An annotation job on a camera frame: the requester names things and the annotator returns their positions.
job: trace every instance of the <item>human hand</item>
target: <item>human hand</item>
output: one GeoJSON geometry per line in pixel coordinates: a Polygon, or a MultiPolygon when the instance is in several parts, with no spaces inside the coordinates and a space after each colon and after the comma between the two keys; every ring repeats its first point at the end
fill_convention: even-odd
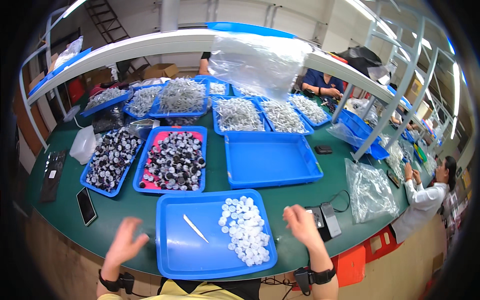
{"type": "Polygon", "coordinates": [[[410,163],[405,164],[405,181],[412,179],[413,171],[410,163]]]}
{"type": "Polygon", "coordinates": [[[121,265],[135,257],[140,249],[148,242],[149,237],[143,233],[133,241],[133,234],[142,220],[128,216],[122,220],[117,229],[110,249],[105,256],[105,261],[112,265],[121,265]]]}
{"type": "Polygon", "coordinates": [[[417,184],[421,184],[420,172],[418,170],[412,170],[412,171],[413,171],[413,178],[415,178],[415,182],[417,184]]]}
{"type": "Polygon", "coordinates": [[[324,241],[318,233],[313,215],[307,213],[300,205],[295,204],[292,207],[285,207],[283,219],[288,222],[287,228],[292,230],[293,236],[307,248],[311,249],[323,245],[324,241]]]}

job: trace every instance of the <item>clear plastic container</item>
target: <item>clear plastic container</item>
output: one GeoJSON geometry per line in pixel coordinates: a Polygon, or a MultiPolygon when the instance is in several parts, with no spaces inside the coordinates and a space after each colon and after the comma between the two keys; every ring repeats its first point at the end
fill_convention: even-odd
{"type": "Polygon", "coordinates": [[[72,148],[70,149],[70,156],[78,160],[81,165],[84,165],[92,157],[95,147],[95,134],[93,132],[93,126],[90,125],[77,132],[77,136],[75,136],[72,148]]]}

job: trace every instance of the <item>ladder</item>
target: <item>ladder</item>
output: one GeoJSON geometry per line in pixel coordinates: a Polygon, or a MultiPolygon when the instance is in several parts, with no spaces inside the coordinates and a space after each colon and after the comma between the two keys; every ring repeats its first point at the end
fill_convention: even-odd
{"type": "MultiPolygon", "coordinates": [[[[89,0],[84,5],[90,19],[107,44],[130,38],[107,0],[89,0]]],[[[149,67],[150,63],[145,57],[137,59],[143,59],[145,63],[140,68],[135,68],[133,61],[130,61],[127,72],[135,79],[143,80],[142,71],[149,67]]]]}

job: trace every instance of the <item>long hair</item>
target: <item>long hair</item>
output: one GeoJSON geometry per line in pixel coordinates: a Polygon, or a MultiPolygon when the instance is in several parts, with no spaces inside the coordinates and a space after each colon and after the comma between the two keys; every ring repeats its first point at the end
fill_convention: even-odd
{"type": "Polygon", "coordinates": [[[453,191],[456,182],[456,160],[453,157],[445,157],[445,169],[448,169],[448,186],[450,187],[450,191],[453,191]]]}

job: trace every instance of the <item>yellow shirt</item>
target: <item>yellow shirt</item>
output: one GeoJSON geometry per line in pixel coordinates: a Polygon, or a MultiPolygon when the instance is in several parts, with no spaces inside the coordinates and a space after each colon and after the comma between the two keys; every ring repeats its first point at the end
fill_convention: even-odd
{"type": "MultiPolygon", "coordinates": [[[[185,293],[173,280],[169,279],[162,287],[162,291],[158,296],[152,296],[144,298],[144,300],[243,300],[239,296],[230,293],[227,290],[216,290],[212,292],[199,295],[200,293],[219,289],[220,287],[214,284],[207,284],[202,282],[197,288],[190,294],[185,293]]],[[[115,294],[105,294],[98,297],[97,300],[123,300],[121,296],[115,294]]]]}

